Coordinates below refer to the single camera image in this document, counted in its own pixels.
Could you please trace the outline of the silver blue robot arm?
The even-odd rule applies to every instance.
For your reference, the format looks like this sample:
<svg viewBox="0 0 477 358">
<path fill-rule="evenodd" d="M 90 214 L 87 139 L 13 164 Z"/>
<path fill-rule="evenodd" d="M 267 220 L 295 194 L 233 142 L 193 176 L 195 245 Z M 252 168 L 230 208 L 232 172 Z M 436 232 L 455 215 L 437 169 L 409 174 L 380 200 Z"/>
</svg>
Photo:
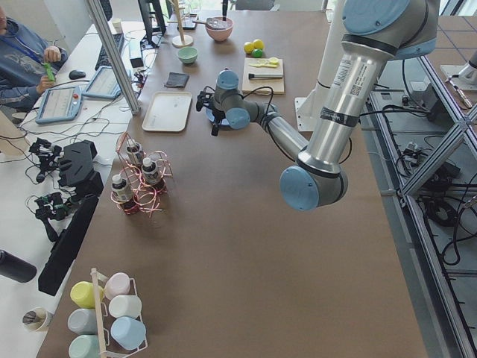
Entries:
<svg viewBox="0 0 477 358">
<path fill-rule="evenodd" d="M 216 81 L 211 100 L 215 121 L 226 119 L 233 129 L 258 123 L 293 158 L 279 183 L 290 207 L 306 211 L 333 204 L 347 191 L 339 160 L 373 85 L 388 61 L 434 50 L 438 16 L 438 1 L 344 1 L 333 19 L 343 25 L 343 36 L 328 42 L 344 53 L 310 139 L 271 105 L 246 100 L 231 70 L 221 71 Z"/>
<path fill-rule="evenodd" d="M 440 69 L 444 73 L 446 82 L 464 105 L 464 109 L 472 109 L 473 104 L 464 92 L 476 91 L 476 52 L 463 66 L 441 65 Z"/>
</svg>

